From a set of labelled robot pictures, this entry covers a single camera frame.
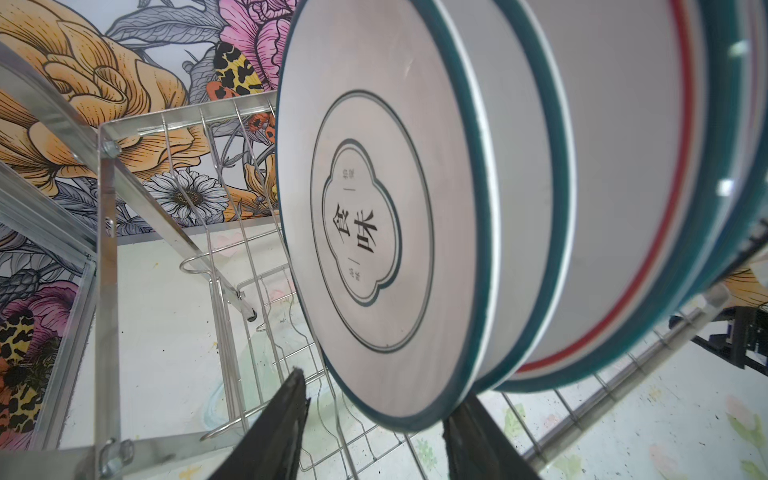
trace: leopard print pattern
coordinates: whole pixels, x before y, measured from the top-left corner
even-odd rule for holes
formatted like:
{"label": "leopard print pattern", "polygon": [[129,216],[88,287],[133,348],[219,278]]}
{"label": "leopard print pattern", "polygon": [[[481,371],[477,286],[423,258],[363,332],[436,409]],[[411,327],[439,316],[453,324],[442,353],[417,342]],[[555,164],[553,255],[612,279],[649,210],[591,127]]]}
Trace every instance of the leopard print pattern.
{"label": "leopard print pattern", "polygon": [[25,361],[34,329],[35,319],[26,315],[12,316],[0,327],[0,357],[8,364],[2,374],[0,433],[27,433],[35,428],[42,395],[26,384],[31,366]]}

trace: metal bolt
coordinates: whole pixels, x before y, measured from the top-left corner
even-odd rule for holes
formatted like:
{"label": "metal bolt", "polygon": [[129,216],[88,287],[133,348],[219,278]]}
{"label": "metal bolt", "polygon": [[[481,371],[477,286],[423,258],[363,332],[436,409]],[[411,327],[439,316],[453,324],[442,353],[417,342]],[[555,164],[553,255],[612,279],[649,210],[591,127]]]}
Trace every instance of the metal bolt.
{"label": "metal bolt", "polygon": [[107,217],[104,219],[104,222],[106,223],[105,226],[107,228],[107,236],[110,238],[115,237],[116,229],[115,229],[115,221],[114,218]]}
{"label": "metal bolt", "polygon": [[131,440],[123,440],[118,444],[111,440],[99,454],[99,473],[102,478],[112,478],[132,461],[134,443]]}
{"label": "metal bolt", "polygon": [[104,142],[102,150],[109,158],[117,158],[123,151],[123,149],[120,148],[120,145],[115,141]]}

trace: white daisy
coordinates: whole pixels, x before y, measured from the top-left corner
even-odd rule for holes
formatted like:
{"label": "white daisy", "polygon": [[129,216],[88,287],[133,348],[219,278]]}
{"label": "white daisy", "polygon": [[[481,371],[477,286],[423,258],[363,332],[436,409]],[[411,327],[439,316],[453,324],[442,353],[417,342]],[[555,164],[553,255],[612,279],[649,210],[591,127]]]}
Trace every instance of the white daisy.
{"label": "white daisy", "polygon": [[[229,205],[229,199],[227,191],[221,184],[216,179],[194,170],[178,170],[177,175],[179,185],[187,192],[192,204],[202,213],[206,223],[223,221],[223,212]],[[144,186],[165,211],[181,225],[191,227],[199,224],[169,172],[155,175],[144,182]]]}

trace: stainless steel frame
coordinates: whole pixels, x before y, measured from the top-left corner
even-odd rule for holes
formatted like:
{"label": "stainless steel frame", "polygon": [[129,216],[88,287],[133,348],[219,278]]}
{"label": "stainless steel frame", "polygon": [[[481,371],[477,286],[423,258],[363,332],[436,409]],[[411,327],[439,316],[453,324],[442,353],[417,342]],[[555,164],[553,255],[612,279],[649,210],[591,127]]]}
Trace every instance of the stainless steel frame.
{"label": "stainless steel frame", "polygon": [[[98,172],[100,225],[98,231],[98,306],[94,323],[96,343],[95,445],[82,449],[43,453],[8,454],[7,452],[0,452],[0,468],[4,473],[11,475],[14,472],[24,472],[26,475],[32,473],[34,478],[121,478],[129,473],[143,471],[153,466],[167,465],[170,462],[182,462],[184,459],[236,444],[242,435],[241,432],[247,428],[247,419],[260,412],[270,400],[263,392],[263,383],[253,356],[253,337],[263,333],[266,335],[266,339],[262,340],[266,340],[270,344],[274,359],[273,366],[276,368],[276,374],[281,381],[296,366],[301,365],[305,370],[308,391],[312,392],[312,397],[315,399],[313,404],[316,406],[317,418],[322,428],[305,432],[303,444],[311,443],[308,442],[308,435],[324,435],[325,445],[335,446],[335,448],[325,452],[311,452],[307,448],[302,448],[300,468],[304,472],[312,472],[313,476],[317,478],[318,467],[324,462],[340,459],[346,477],[357,478],[360,472],[376,464],[390,452],[394,452],[405,445],[403,448],[410,451],[414,460],[415,475],[426,478],[425,470],[412,444],[412,438],[418,434],[403,435],[383,432],[385,436],[389,437],[390,446],[383,452],[375,452],[375,449],[372,448],[372,436],[381,428],[359,413],[355,414],[354,406],[350,406],[350,402],[335,387],[334,381],[323,363],[321,348],[313,335],[311,319],[303,321],[298,316],[294,318],[296,296],[300,296],[300,291],[297,288],[292,288],[290,256],[275,220],[274,206],[269,205],[273,212],[275,228],[270,232],[251,238],[246,237],[244,225],[238,212],[238,226],[244,240],[223,249],[213,249],[210,242],[210,229],[203,222],[203,229],[207,233],[207,252],[203,253],[147,193],[138,179],[120,161],[116,160],[119,155],[119,148],[114,143],[115,140],[131,135],[156,133],[165,133],[167,137],[167,132],[175,128],[202,124],[209,137],[214,166],[217,173],[221,175],[220,161],[215,143],[212,141],[212,136],[208,130],[208,124],[213,121],[237,119],[241,129],[244,130],[243,119],[248,115],[266,111],[274,113],[272,108],[275,99],[274,93],[230,98],[120,119],[103,124],[97,136],[94,130],[84,124],[83,120],[45,79],[40,78],[29,65],[2,44],[0,44],[0,81],[3,82],[7,91],[18,94],[18,101],[59,136],[71,148],[77,159]],[[250,143],[246,142],[246,146],[250,149]],[[173,159],[170,155],[168,161],[170,171],[174,174]],[[202,273],[207,276],[213,304],[214,325],[220,345],[221,369],[229,413],[228,422],[209,432],[142,439],[135,442],[121,437],[117,315],[118,244],[115,233],[115,198],[117,195],[132,206],[182,255],[185,259],[180,264],[182,270],[188,273]],[[259,273],[253,261],[250,244],[257,238],[272,233],[276,233],[280,237],[286,262],[275,269]],[[221,276],[220,271],[216,269],[214,253],[237,245],[246,247],[252,275],[235,287],[226,281]],[[271,300],[268,295],[267,282],[274,278],[279,278],[280,281],[285,282],[288,293],[283,298]],[[250,285],[254,285],[256,288],[263,322],[262,325],[255,328],[255,332],[251,332],[247,322],[247,320],[253,319],[254,314],[254,310],[246,301],[244,292],[244,289]],[[554,393],[569,412],[569,417],[542,438],[537,439],[531,434],[530,428],[518,415],[506,394],[495,394],[505,398],[512,411],[518,415],[518,420],[530,437],[533,446],[525,453],[525,458],[538,469],[553,461],[556,455],[583,435],[590,426],[596,423],[616,402],[626,396],[643,378],[669,358],[674,351],[686,344],[697,329],[714,318],[728,297],[725,287],[714,286],[700,298],[700,306],[684,316],[685,322],[680,323],[666,334],[658,333],[658,341],[641,355],[629,355],[630,362],[621,370],[619,375],[606,380],[595,375],[594,377],[601,387],[580,406],[572,408],[564,396],[559,391],[555,391]],[[284,339],[276,338],[276,319],[270,317],[273,306],[280,302],[289,303],[287,320],[290,328],[283,328],[287,331],[287,335],[292,336],[289,343],[285,343]],[[82,300],[82,303],[83,305],[77,307],[76,310],[87,312],[88,300]],[[253,363],[259,405],[248,410],[245,410],[243,402],[242,378],[234,351],[228,303],[233,304],[241,312]],[[308,329],[307,333],[309,334],[302,332],[304,328]],[[321,402],[318,401],[324,389],[332,397],[332,419],[323,418],[320,408]],[[66,407],[63,406],[58,412],[62,410],[65,411]],[[334,426],[329,428],[326,420],[332,421]],[[359,434],[349,439],[345,438],[342,420],[351,421],[353,425],[357,425]],[[43,441],[43,444],[51,445],[51,441]],[[352,451],[361,449],[367,451],[365,460],[362,460],[358,455],[352,455]]]}
{"label": "stainless steel frame", "polygon": [[[0,84],[7,92],[11,92],[19,104],[29,110],[54,135],[59,137],[72,151],[74,157],[91,170],[98,171],[98,138],[96,131],[85,123],[83,117],[51,86],[30,64],[19,57],[13,50],[0,43]],[[269,111],[267,100],[270,94],[261,97],[240,97],[238,106],[248,114]],[[206,111],[213,118],[220,118],[222,111],[233,110],[234,103],[224,105],[206,105]],[[165,112],[171,129],[178,128],[192,121],[191,115],[200,123],[197,106],[182,107]],[[160,113],[146,114],[127,118],[120,126],[103,126],[104,134],[111,138],[122,138],[132,134],[149,134],[163,131]],[[136,125],[151,122],[153,131],[141,129]],[[104,145],[109,151],[117,154],[118,147],[106,137]],[[136,211],[157,233],[160,234],[182,257],[193,257],[202,253],[195,243],[182,231],[163,210],[154,198],[141,186],[141,182],[120,162],[114,166],[114,188],[121,199]],[[206,268],[206,259],[200,259],[200,268]],[[227,300],[240,312],[253,312],[250,305],[237,298],[234,287],[223,277],[221,282],[225,289]]]}
{"label": "stainless steel frame", "polygon": [[76,264],[96,257],[96,233],[0,162],[0,223]]}
{"label": "stainless steel frame", "polygon": [[35,436],[30,444],[32,450],[58,448],[96,310],[95,280],[96,263],[88,260],[78,287],[78,296],[74,299],[69,315],[69,330],[61,341],[51,379],[48,380],[48,388],[35,425]]}

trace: plate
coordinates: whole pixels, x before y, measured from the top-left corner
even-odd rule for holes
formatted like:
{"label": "plate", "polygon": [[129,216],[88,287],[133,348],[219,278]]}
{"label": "plate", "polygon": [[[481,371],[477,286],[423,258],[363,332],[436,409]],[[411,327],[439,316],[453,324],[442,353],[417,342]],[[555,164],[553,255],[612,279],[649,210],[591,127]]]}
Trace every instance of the plate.
{"label": "plate", "polygon": [[498,181],[466,53],[426,0],[306,0],[278,92],[281,221],[344,393],[423,429],[469,390],[498,290]]}
{"label": "plate", "polygon": [[746,62],[730,2],[529,4],[568,96],[578,220],[554,318],[499,387],[520,392],[597,371],[684,298],[732,201]]}
{"label": "plate", "polygon": [[486,102],[502,204],[499,292],[474,390],[492,388],[533,350],[557,305],[575,219],[576,164],[549,46],[517,0],[443,0]]}
{"label": "plate", "polygon": [[742,242],[750,237],[751,229],[760,217],[760,209],[768,199],[768,18],[763,0],[745,0],[747,10],[743,27],[749,32],[749,55],[752,74],[749,75],[751,96],[744,108],[748,116],[744,169],[734,190],[737,202],[728,221],[720,231],[712,254],[688,293],[692,297],[729,270],[737,259]]}

